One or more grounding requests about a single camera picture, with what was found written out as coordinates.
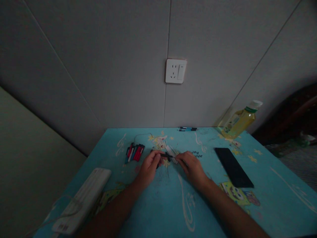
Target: electrical socket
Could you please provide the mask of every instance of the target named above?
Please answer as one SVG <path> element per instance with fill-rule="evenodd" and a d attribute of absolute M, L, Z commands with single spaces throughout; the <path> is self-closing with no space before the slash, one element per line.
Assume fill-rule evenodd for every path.
<path fill-rule="evenodd" d="M 186 60 L 167 59 L 165 82 L 182 84 L 186 70 Z"/>

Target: bottle cap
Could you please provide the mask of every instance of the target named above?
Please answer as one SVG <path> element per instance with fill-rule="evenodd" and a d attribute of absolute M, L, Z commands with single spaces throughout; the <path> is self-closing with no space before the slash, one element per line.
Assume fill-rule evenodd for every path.
<path fill-rule="evenodd" d="M 262 106 L 263 102 L 258 101 L 258 100 L 252 100 L 250 104 L 248 105 L 249 108 L 251 109 L 258 109 L 260 106 Z"/>

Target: bottle label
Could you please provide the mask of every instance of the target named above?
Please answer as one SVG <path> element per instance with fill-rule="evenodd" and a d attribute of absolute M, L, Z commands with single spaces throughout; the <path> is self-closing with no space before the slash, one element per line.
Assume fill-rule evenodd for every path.
<path fill-rule="evenodd" d="M 224 127 L 224 132 L 229 133 L 232 127 L 240 120 L 239 115 L 233 115 L 228 124 Z"/>

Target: yellow liquid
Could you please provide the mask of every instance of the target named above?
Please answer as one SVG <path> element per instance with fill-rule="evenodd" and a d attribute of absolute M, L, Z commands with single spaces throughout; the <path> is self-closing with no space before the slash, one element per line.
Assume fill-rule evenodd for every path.
<path fill-rule="evenodd" d="M 221 134 L 226 139 L 235 139 L 254 121 L 254 113 L 248 112 L 245 109 L 237 111 L 221 131 Z"/>

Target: person's left hand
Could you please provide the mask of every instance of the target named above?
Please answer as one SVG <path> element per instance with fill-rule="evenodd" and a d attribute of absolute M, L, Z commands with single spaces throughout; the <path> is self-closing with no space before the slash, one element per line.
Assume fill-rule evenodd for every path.
<path fill-rule="evenodd" d="M 164 154 L 164 152 L 153 150 L 143 161 L 141 169 L 134 180 L 143 189 L 153 181 L 157 165 L 161 166 L 163 164 L 163 157 L 160 154 Z"/>

